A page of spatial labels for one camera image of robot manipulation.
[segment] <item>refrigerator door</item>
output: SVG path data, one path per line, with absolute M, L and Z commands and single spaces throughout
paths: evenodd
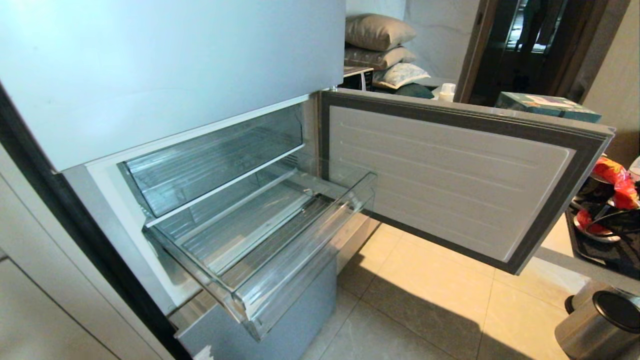
M 62 171 L 339 84 L 344 12 L 344 0 L 3 1 L 0 82 Z
M 526 265 L 613 130 L 356 90 L 321 95 L 321 156 L 378 175 L 373 218 L 511 274 Z

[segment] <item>pillow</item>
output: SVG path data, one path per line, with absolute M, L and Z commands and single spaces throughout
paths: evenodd
M 387 51 L 415 38 L 415 30 L 404 21 L 366 13 L 347 18 L 344 39 L 351 45 Z
M 398 89 L 418 79 L 430 78 L 426 71 L 414 64 L 398 63 L 385 71 L 373 73 L 373 85 L 382 88 Z
M 433 99 L 433 93 L 426 86 L 420 84 L 409 84 L 402 86 L 396 92 L 396 95 L 421 97 L 423 99 Z
M 405 47 L 396 47 L 389 51 L 372 51 L 359 47 L 344 50 L 344 64 L 347 66 L 366 66 L 374 70 L 387 70 L 393 65 L 415 61 L 415 55 Z

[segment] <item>trash can lid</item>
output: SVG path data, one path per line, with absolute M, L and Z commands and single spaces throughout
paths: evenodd
M 640 334 L 640 309 L 631 301 L 608 291 L 596 291 L 593 304 L 598 312 L 624 331 Z

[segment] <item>box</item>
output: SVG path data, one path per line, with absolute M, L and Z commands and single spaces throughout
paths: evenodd
M 586 122 L 598 122 L 602 116 L 564 97 L 516 92 L 501 92 L 495 107 Z

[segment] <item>white bottle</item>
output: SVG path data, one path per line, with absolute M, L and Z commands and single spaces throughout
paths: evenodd
M 640 181 L 640 156 L 629 166 L 629 174 L 633 181 Z
M 453 102 L 453 94 L 456 91 L 456 84 L 444 83 L 438 95 L 438 100 Z

